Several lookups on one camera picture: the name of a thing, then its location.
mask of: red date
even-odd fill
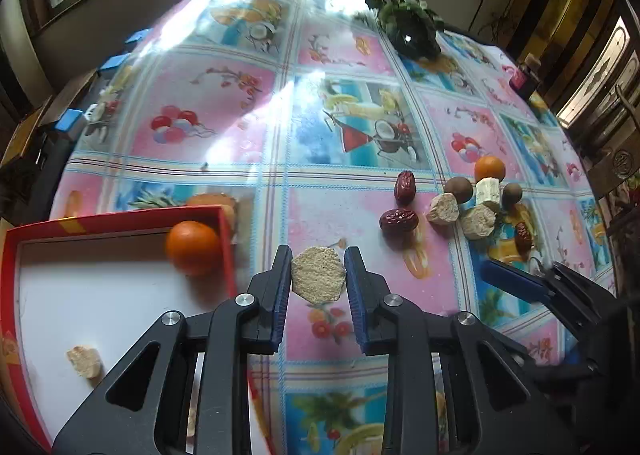
[[[394,188],[394,196],[401,206],[410,204],[415,197],[415,177],[414,174],[408,170],[400,172],[398,179],[396,179],[396,186]]]
[[[514,231],[513,241],[516,244],[516,250],[521,257],[527,258],[531,247],[533,247],[533,237],[524,222],[518,222],[515,225]]]
[[[407,233],[418,227],[418,215],[414,211],[396,208],[380,216],[380,229],[384,233]]]

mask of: printed red umbrella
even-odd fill
[[[339,121],[328,112],[325,112],[325,114],[331,117],[331,120],[334,122],[334,124],[342,130],[342,149],[345,152],[350,152],[351,150],[359,148],[364,144],[369,144],[373,140],[372,136],[367,135],[363,131],[360,131],[357,128],[353,128],[352,126]]]

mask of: orange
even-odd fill
[[[164,250],[175,268],[185,275],[206,275],[222,261],[218,234],[194,220],[185,220],[171,228]]]
[[[474,174],[476,176],[476,182],[487,177],[491,177],[502,182],[506,175],[506,169],[504,167],[504,162],[498,159],[495,155],[485,155],[476,161]]]

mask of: table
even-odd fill
[[[561,261],[613,291],[580,160],[540,96],[528,106],[509,88],[514,64],[500,49],[447,32],[438,61],[412,62],[378,33],[364,1],[180,2],[102,93],[51,218],[222,191],[239,201],[240,289],[270,268],[279,244],[294,255],[357,245],[369,271],[423,310],[469,310],[540,363],[558,362],[571,335],[546,308],[492,288],[478,266],[487,254],[531,273]],[[452,176],[472,179],[484,154],[504,161],[522,202],[487,241],[467,241],[458,225],[433,228],[424,218],[433,197]],[[395,207],[404,169],[415,174],[420,225],[398,251],[378,218]],[[519,222],[534,237],[527,262],[514,247]],[[386,358],[360,354],[346,294],[325,305],[291,294],[280,352],[253,358],[251,376],[278,453],[380,445]],[[444,422],[440,434],[446,444]]]

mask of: printed balloon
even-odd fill
[[[174,119],[171,126],[172,128],[180,128],[184,133],[189,133],[193,128],[190,121],[182,118]]]
[[[166,115],[166,117],[171,117],[172,119],[178,118],[180,115],[181,109],[173,104],[168,104],[163,106],[160,110],[162,115]]]
[[[171,118],[166,115],[158,115],[151,120],[151,130],[156,130],[161,126],[171,126]]]
[[[453,148],[455,151],[463,150],[465,149],[465,143],[464,141],[461,141],[461,140],[452,140],[451,148]]]
[[[169,144],[181,143],[182,141],[184,141],[185,137],[187,137],[187,134],[184,133],[184,130],[175,126],[172,126],[164,132],[164,138]]]
[[[193,126],[198,123],[198,115],[190,110],[183,110],[178,114],[178,118],[188,120]]]
[[[467,148],[464,151],[463,159],[465,162],[472,164],[476,162],[479,158],[480,158],[480,154],[478,153],[477,150],[471,150]]]
[[[467,144],[472,144],[474,146],[476,146],[476,148],[482,148],[479,144],[478,141],[476,141],[473,137],[465,137],[465,142]]]
[[[168,126],[159,126],[156,128],[156,131],[154,132],[154,141],[158,144],[166,144],[165,134],[167,130],[169,130]]]

